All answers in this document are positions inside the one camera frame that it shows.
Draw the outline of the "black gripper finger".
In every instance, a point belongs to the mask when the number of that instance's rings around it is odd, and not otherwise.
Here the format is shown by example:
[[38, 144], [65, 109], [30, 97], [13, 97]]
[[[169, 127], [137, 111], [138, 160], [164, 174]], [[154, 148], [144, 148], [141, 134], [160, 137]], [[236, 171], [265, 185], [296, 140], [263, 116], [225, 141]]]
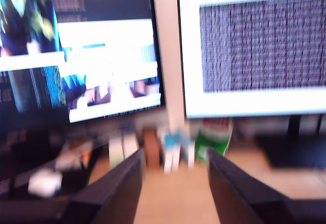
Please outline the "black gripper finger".
[[252, 177], [213, 148], [207, 150], [208, 178], [221, 223], [293, 223], [289, 198]]
[[69, 202], [63, 223], [134, 223], [145, 175], [143, 149], [78, 192]]

